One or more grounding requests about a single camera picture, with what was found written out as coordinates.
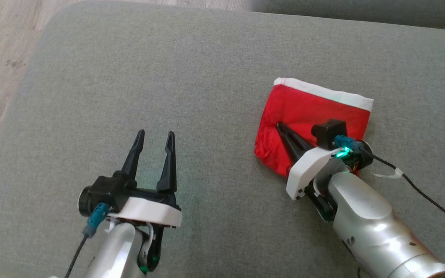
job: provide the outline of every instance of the white trim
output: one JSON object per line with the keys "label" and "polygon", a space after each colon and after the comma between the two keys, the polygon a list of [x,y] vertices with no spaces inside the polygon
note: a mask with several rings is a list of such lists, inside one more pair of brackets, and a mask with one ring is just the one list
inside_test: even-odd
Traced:
{"label": "white trim", "polygon": [[318,97],[326,98],[327,100],[332,100],[356,108],[364,109],[372,112],[372,106],[374,100],[372,98],[362,97],[355,93],[346,93],[339,90],[331,90],[324,88],[315,84],[307,83],[295,78],[277,78],[274,81],[274,86],[284,85],[296,90],[300,90],[305,93],[310,93]]}
{"label": "white trim", "polygon": [[403,171],[401,171],[401,169],[396,167],[396,169],[394,169],[394,174],[392,174],[392,175],[374,174],[374,176],[376,176],[378,178],[401,178],[403,176],[403,174],[404,174]]}

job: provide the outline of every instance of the gray upholstered surface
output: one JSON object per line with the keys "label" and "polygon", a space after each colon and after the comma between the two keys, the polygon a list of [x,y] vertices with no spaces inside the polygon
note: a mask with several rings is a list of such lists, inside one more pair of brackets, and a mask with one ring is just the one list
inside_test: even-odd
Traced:
{"label": "gray upholstered surface", "polygon": [[445,0],[250,0],[252,11],[445,28]]}
{"label": "gray upholstered surface", "polygon": [[[85,223],[83,187],[146,130],[154,188],[177,136],[182,227],[152,277],[352,277],[310,202],[253,155],[276,77],[375,98],[367,140],[445,207],[445,30],[277,14],[90,2],[42,35],[0,140],[0,271],[63,276]],[[445,261],[445,216],[406,183],[363,177]],[[85,245],[83,273],[104,233]]]}

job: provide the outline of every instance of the green led light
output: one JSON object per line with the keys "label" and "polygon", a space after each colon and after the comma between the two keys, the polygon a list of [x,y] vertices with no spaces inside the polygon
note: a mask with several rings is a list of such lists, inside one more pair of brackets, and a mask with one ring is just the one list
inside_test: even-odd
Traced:
{"label": "green led light", "polygon": [[345,155],[348,155],[348,153],[350,153],[350,149],[347,147],[344,147],[342,152],[336,154],[336,157],[341,158]]}

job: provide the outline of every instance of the red fabric with white trim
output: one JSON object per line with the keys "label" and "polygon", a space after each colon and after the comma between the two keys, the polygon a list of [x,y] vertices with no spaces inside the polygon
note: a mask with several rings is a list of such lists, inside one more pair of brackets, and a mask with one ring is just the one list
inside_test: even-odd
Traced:
{"label": "red fabric with white trim", "polygon": [[255,141],[255,155],[281,176],[291,160],[276,129],[284,122],[316,145],[311,135],[315,124],[329,119],[346,122],[348,136],[362,139],[369,122],[373,100],[351,93],[329,90],[297,79],[278,78],[265,104]]}

